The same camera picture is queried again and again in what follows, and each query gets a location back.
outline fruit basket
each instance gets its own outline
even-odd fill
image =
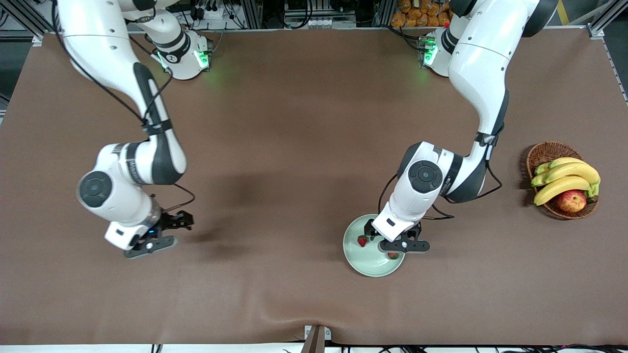
[[[572,157],[578,158],[582,161],[584,160],[582,159],[582,156],[580,156],[580,154],[573,148],[560,142],[543,142],[532,147],[528,153],[528,157],[526,158],[526,167],[528,169],[528,176],[530,177],[530,180],[534,178],[534,170],[536,167],[560,157]],[[539,189],[540,188],[534,188],[534,192],[538,193]],[[598,200],[594,202],[589,201],[584,209],[575,213],[568,213],[559,209],[556,205],[555,199],[546,202],[543,206],[553,215],[562,219],[581,219],[593,213],[593,211],[597,208],[598,203]]]

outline red strawberry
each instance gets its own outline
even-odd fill
[[[360,244],[361,247],[365,247],[368,242],[369,238],[367,236],[359,236],[357,238],[357,243]]]

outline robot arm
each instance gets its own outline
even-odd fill
[[[143,118],[147,140],[103,147],[94,169],[77,188],[80,203],[111,222],[105,238],[130,251],[147,232],[159,228],[165,216],[141,186],[176,183],[187,162],[158,86],[131,48],[121,3],[58,0],[57,9],[63,43],[75,68],[130,96]]]
[[[448,65],[454,88],[480,117],[471,152],[462,157],[427,142],[407,150],[397,172],[397,185],[372,222],[388,241],[413,228],[439,195],[466,202],[482,190],[490,154],[504,127],[509,98],[506,68],[537,2],[485,0],[472,7]]]

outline brown table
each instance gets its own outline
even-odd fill
[[[431,250],[391,276],[345,262],[346,226],[376,210],[409,145],[466,154],[475,136],[475,111],[417,65],[387,31],[226,34],[210,73],[164,93],[196,225],[170,232],[177,247],[130,261],[75,188],[102,146],[143,134],[47,36],[0,127],[0,342],[272,342],[320,323],[343,344],[628,343],[628,108],[585,30],[521,42],[491,163],[502,190],[438,201],[456,219],[426,221]],[[602,175],[591,217],[558,221],[529,205],[519,157],[546,140]],[[187,198],[148,189],[164,206]]]

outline plate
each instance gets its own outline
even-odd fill
[[[376,214],[367,214],[351,222],[342,240],[342,248],[347,262],[354,270],[368,277],[383,277],[395,272],[401,266],[405,254],[399,253],[397,259],[389,259],[386,253],[382,253],[377,246],[384,240],[382,236],[376,236],[374,240],[369,238],[369,242],[364,247],[358,244],[357,238],[364,235],[364,225],[369,219],[375,219],[375,217],[377,217]]]

